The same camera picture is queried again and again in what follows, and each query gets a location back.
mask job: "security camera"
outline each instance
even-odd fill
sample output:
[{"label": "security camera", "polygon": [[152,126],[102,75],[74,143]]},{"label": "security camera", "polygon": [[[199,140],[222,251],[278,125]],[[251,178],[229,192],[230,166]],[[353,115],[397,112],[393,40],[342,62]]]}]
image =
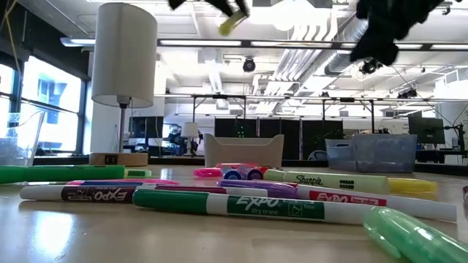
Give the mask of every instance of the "security camera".
[{"label": "security camera", "polygon": [[253,58],[246,58],[244,66],[242,67],[244,72],[253,72],[255,70],[255,62]]}]

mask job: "computer monitor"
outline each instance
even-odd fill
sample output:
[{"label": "computer monitor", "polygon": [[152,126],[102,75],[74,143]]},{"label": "computer monitor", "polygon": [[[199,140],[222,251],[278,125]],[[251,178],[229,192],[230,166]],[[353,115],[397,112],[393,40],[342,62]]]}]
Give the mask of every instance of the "computer monitor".
[{"label": "computer monitor", "polygon": [[410,134],[418,136],[418,143],[445,144],[442,119],[408,117],[408,125]]},{"label": "computer monitor", "polygon": [[162,138],[163,117],[130,117],[131,138]]}]

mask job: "green highlighter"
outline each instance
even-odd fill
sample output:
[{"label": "green highlighter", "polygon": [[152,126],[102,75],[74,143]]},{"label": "green highlighter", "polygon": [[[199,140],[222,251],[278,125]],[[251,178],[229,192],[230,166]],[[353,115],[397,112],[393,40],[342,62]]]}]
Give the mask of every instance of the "green highlighter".
[{"label": "green highlighter", "polygon": [[123,179],[125,166],[33,166],[33,167],[10,167],[0,166],[1,183],[19,182],[68,182],[71,180],[109,180]]},{"label": "green highlighter", "polygon": [[397,259],[415,263],[468,261],[468,245],[399,211],[374,207],[364,218],[364,228],[384,250]]}]

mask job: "plastic storage bin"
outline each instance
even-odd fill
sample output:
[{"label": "plastic storage bin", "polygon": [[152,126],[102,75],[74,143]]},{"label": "plastic storage bin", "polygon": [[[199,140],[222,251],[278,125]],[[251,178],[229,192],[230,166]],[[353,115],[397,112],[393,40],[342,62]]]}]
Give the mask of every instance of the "plastic storage bin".
[{"label": "plastic storage bin", "polygon": [[32,166],[44,112],[0,115],[0,165]]},{"label": "plastic storage bin", "polygon": [[328,165],[346,171],[409,173],[415,166],[416,141],[414,134],[359,134],[352,140],[326,140]]}]

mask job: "pink highlighter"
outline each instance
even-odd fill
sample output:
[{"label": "pink highlighter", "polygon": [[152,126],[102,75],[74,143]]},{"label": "pink highlighter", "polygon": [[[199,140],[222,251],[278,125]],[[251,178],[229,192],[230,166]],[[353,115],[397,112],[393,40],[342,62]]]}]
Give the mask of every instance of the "pink highlighter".
[{"label": "pink highlighter", "polygon": [[159,184],[159,185],[173,185],[178,186],[179,182],[173,180],[163,180],[163,179],[113,179],[113,180],[74,180],[68,182],[68,186],[97,186],[100,183],[108,185],[125,185],[128,183],[139,183],[139,184]]}]

